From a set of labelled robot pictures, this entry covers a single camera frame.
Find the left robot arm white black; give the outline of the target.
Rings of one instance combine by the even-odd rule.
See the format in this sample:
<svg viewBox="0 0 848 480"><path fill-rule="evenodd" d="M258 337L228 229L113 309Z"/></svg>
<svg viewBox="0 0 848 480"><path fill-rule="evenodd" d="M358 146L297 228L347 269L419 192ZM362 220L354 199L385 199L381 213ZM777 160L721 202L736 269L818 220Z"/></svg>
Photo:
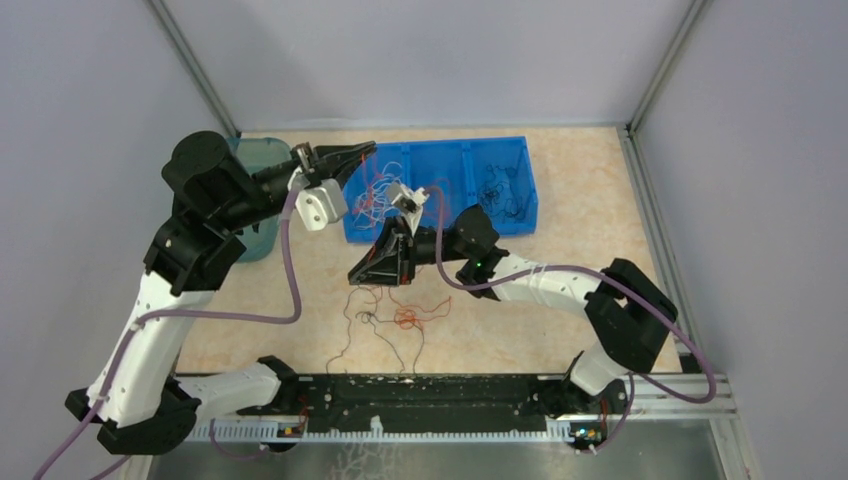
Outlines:
<svg viewBox="0 0 848 480"><path fill-rule="evenodd" d="M193 323L213 317L209 303L245 252L241 233L274 218L287 229L293 214L310 231L339 221L345 184L376 150L372 141L304 143L252 173L216 132L192 133L175 146L162 170L172 212L145 255L122 336L97 379L65 401L82 425L98 425L106 451L162 455L221 415L297 406L293 371L273 356L194 382L176 379L173 368Z"/></svg>

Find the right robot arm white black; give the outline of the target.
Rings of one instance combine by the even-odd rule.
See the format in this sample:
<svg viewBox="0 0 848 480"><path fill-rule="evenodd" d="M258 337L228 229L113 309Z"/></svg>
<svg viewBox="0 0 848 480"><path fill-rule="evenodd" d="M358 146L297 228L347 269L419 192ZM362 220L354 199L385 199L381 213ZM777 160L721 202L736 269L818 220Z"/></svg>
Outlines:
<svg viewBox="0 0 848 480"><path fill-rule="evenodd" d="M403 217L391 217L347 279L356 286L404 286L419 266L460 261L456 287L475 298L532 303L585 319L597 341L577 357L563 385L564 401L576 412L590 411L617 377L653 370L677 309L638 266L622 258L601 270L542 264L498 247L498 239L480 205L443 230L413 230Z"/></svg>

